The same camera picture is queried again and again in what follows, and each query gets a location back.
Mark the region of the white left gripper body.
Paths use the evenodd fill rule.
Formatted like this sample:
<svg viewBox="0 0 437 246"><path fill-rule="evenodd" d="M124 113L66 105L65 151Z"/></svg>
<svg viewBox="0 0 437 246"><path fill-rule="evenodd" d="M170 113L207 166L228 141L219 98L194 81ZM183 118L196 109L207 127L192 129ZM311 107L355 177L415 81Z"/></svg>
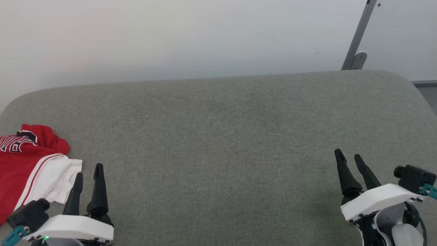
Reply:
<svg viewBox="0 0 437 246"><path fill-rule="evenodd" d="M56 215L49 218L39 230L23 237L24 240L37 236L53 238L73 238L100 242L112 241L114 227L86 216Z"/></svg>

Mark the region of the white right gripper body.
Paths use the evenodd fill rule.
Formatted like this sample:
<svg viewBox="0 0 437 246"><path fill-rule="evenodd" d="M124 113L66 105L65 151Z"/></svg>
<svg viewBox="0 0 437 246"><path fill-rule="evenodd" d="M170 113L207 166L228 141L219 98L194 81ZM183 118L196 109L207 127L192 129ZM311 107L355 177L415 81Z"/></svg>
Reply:
<svg viewBox="0 0 437 246"><path fill-rule="evenodd" d="M410 192L396 184L385 184L365 191L357 198L340 206L346 221L356 221L360 215L367 216L390 206L424 199L423 195Z"/></svg>

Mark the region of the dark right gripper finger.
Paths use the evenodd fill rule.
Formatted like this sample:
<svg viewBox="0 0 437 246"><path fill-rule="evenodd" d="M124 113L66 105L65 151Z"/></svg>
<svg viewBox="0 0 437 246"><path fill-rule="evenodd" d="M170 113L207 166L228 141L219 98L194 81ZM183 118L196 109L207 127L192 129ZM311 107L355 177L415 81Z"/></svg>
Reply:
<svg viewBox="0 0 437 246"><path fill-rule="evenodd" d="M337 161L337 171L340 180L341 192L343 199L341 204L344 205L347 202L357 198L362 193L361 184L356 181L347 165L347 160L340 149L334 151Z"/></svg>
<svg viewBox="0 0 437 246"><path fill-rule="evenodd" d="M377 177L374 175L373 171L365 164L362 157L359 154L354 155L354 160L356 163L356 166L362 175L367 190L380 187L381 183L378 181Z"/></svg>

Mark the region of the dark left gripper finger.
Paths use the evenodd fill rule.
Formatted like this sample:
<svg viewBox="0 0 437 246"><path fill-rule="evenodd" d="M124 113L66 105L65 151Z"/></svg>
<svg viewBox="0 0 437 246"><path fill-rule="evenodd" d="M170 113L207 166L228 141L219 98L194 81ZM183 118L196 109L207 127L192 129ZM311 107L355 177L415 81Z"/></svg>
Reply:
<svg viewBox="0 0 437 246"><path fill-rule="evenodd" d="M65 203L63 215L78 216L80 212L80 198L83 190L83 173L79 172L75 176L75 181L70 190L67 202Z"/></svg>
<svg viewBox="0 0 437 246"><path fill-rule="evenodd" d="M88 217L113 226L114 224L108 216L108 210L108 197L103 164L97 163L94 170L94 188L92 198L86 207L86 212Z"/></svg>

